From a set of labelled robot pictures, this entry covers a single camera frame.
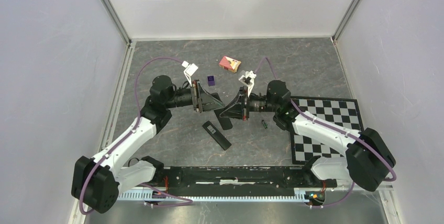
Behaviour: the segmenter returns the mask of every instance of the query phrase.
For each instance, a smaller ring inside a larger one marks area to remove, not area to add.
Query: black remote control
[[[231,143],[224,137],[224,135],[222,135],[222,133],[220,133],[219,130],[217,130],[217,128],[211,124],[210,121],[205,122],[202,127],[208,132],[208,134],[210,134],[210,136],[216,140],[216,142],[220,145],[220,147],[222,147],[223,150],[227,150],[228,148],[230,148]]]

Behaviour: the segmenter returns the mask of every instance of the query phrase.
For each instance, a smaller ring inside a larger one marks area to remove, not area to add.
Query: red box
[[[239,68],[240,61],[224,56],[222,60],[219,62],[219,66],[224,68],[227,71],[231,71],[233,73],[237,72],[237,68]]]

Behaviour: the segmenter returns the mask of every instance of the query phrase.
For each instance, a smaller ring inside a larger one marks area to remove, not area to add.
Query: gray floor
[[[199,41],[138,42],[130,67],[125,94],[120,108],[114,136],[119,136],[134,120],[137,108],[134,99],[134,80],[145,62],[156,57],[175,57],[199,66],[193,75],[204,87],[218,92],[229,103],[241,83],[238,73],[218,66],[223,56],[240,60],[239,70],[254,70],[263,56],[272,61],[278,78],[287,83],[292,95],[350,98],[350,93],[336,55],[328,38],[232,39]],[[141,104],[149,95],[152,80],[168,75],[177,86],[186,80],[180,64],[159,60],[145,68],[139,78],[138,94]],[[208,87],[207,76],[213,75],[216,86]],[[265,93],[273,80],[270,67],[260,69],[253,89]],[[168,125],[134,155],[150,155],[165,165],[291,165],[288,133],[273,122],[273,114],[253,113],[250,120],[232,120],[233,129],[223,131],[232,146],[224,151],[202,128],[210,120],[220,128],[213,112],[196,113],[192,108],[176,108]],[[265,120],[267,130],[261,124]]]
[[[240,70],[254,70],[263,56],[268,56],[280,80],[287,83],[292,95],[350,98],[345,77],[335,49],[328,38],[233,39],[200,41],[138,42],[131,63],[115,137],[121,134],[136,116],[134,79],[143,64],[156,57],[176,57],[195,63],[199,70],[193,78],[206,83],[215,76],[218,92],[224,103],[230,102],[240,83],[237,74],[221,69],[218,62],[224,55],[242,61]],[[138,87],[140,102],[149,95],[152,80],[161,74],[181,85],[183,68],[170,61],[157,61],[146,68]],[[265,93],[272,80],[270,68],[264,64],[255,93]],[[198,114],[191,108],[172,110],[173,118],[154,139],[134,155],[150,155],[165,165],[291,165],[287,132],[272,121],[272,114],[255,114],[247,122],[233,121],[234,128],[223,131],[232,143],[224,152],[204,131],[202,124],[219,123],[214,113]],[[269,128],[261,125],[264,119]],[[335,202],[344,192],[329,192],[327,203]],[[386,223],[378,192],[353,192],[341,205],[322,210],[309,210],[297,203],[194,203],[192,206],[150,209],[139,202],[117,202],[107,213],[93,213],[87,223]]]

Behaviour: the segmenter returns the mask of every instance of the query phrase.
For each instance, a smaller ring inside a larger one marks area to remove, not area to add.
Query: gray speckled surface
[[[114,138],[134,120],[137,107],[134,100],[134,80],[145,62],[156,57],[175,57],[195,63],[199,69],[193,79],[202,81],[209,92],[218,92],[222,101],[229,103],[241,83],[238,73],[218,66],[226,55],[240,60],[241,70],[254,70],[263,56],[272,61],[277,77],[287,84],[292,95],[350,98],[339,59],[329,38],[229,39],[198,41],[138,42],[125,87]],[[174,84],[185,81],[183,67],[173,61],[159,60],[145,68],[139,79],[138,94],[141,104],[149,95],[152,80],[168,75]],[[207,76],[213,75],[216,86],[208,87]],[[255,79],[254,93],[265,93],[273,79],[265,62]],[[253,113],[243,122],[232,119],[233,129],[222,131],[232,146],[224,151],[202,128],[210,120],[221,130],[213,112],[196,113],[192,108],[172,109],[168,125],[134,155],[150,155],[169,165],[291,165],[288,133],[273,122],[273,114]],[[261,120],[269,125],[264,129]]]

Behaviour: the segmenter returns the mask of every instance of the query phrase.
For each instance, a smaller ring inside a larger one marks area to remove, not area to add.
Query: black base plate
[[[159,171],[168,177],[168,193],[178,196],[294,196],[294,188],[322,188],[308,185],[301,167],[295,166],[172,166]],[[237,180],[254,184],[224,184]],[[165,181],[149,183],[165,186]],[[336,180],[326,180],[327,187],[337,187]]]

